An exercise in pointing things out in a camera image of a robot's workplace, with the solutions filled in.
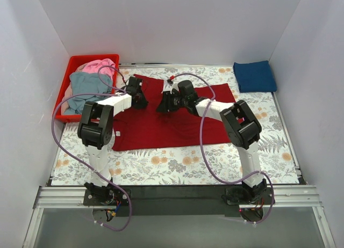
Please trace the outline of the red t shirt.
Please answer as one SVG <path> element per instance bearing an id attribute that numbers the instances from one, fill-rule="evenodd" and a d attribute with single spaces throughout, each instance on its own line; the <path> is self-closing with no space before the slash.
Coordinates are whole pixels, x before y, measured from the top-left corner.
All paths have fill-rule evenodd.
<path id="1" fill-rule="evenodd" d="M 163 80 L 136 75 L 143 80 L 143 91 L 148 106 L 137 110 L 133 107 L 117 114 L 113 120 L 114 151 L 170 148 L 199 145 L 201 118 L 185 108 L 176 112 L 158 113 L 162 100 Z M 203 125 L 203 143 L 230 142 L 222 122 L 206 118 Z"/>

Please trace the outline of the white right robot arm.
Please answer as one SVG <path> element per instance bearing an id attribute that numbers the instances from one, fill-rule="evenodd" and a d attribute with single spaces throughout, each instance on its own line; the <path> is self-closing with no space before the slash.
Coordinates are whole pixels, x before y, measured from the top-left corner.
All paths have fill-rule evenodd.
<path id="1" fill-rule="evenodd" d="M 203 125 L 205 118 L 223 123 L 229 140 L 237 148 L 242 167 L 241 187 L 238 193 L 242 200 L 254 204 L 263 197 L 267 181 L 261 171 L 258 142 L 262 127 L 247 103 L 224 103 L 200 97 L 191 81 L 164 82 L 162 101 L 156 111 L 170 113 L 185 108 L 190 114 L 201 118 L 199 140 L 203 145 Z"/>

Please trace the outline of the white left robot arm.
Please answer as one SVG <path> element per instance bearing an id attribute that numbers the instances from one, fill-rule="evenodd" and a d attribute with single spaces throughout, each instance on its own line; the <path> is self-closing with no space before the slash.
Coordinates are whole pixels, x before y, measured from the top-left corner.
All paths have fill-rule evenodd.
<path id="1" fill-rule="evenodd" d="M 147 107 L 142 84 L 142 79 L 130 77 L 124 87 L 125 94 L 101 101 L 87 101 L 83 108 L 77 135 L 86 148 L 92 167 L 91 180 L 85 183 L 85 187 L 103 205 L 109 205 L 115 197 L 113 186 L 109 183 L 112 176 L 107 152 L 112 139 L 113 118 L 131 107 Z"/>

